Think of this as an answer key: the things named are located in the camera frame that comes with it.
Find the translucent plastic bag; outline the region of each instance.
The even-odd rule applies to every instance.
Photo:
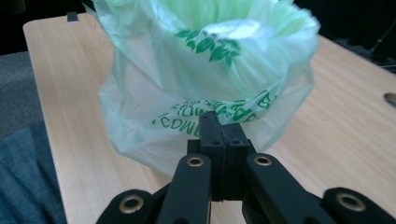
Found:
[[[198,117],[241,123],[268,149],[314,84],[318,22],[291,1],[95,0],[115,45],[99,92],[122,155],[172,175]]]

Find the wooden table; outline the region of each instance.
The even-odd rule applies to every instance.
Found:
[[[155,192],[170,179],[119,155],[106,137],[97,92],[113,46],[79,14],[30,21],[31,56],[68,223],[94,223],[127,189]],[[383,99],[396,76],[320,38],[316,87],[267,153],[306,190],[354,189],[396,217],[396,108]],[[245,223],[241,203],[213,203],[211,223]]]

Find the gray fabric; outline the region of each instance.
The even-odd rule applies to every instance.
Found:
[[[0,224],[66,223],[29,53],[0,56]]]
[[[0,140],[0,223],[66,223],[44,121]]]
[[[29,53],[0,56],[0,138],[42,119]]]

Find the green logo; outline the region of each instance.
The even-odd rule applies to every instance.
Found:
[[[233,63],[233,57],[239,55],[239,46],[235,40],[219,38],[216,34],[208,34],[200,30],[181,30],[175,36],[186,38],[186,46],[202,53],[210,50],[209,62],[225,60],[228,66]]]

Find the dark background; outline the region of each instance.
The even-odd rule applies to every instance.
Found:
[[[395,62],[396,0],[295,0],[295,4],[312,11],[321,35],[378,65]],[[27,50],[22,30],[26,22],[85,12],[81,0],[25,0],[25,5],[20,14],[0,8],[0,55]]]
[[[0,55],[27,50],[22,30],[26,22],[64,16],[69,11],[85,12],[79,0],[25,0],[25,8],[20,14],[0,8]]]

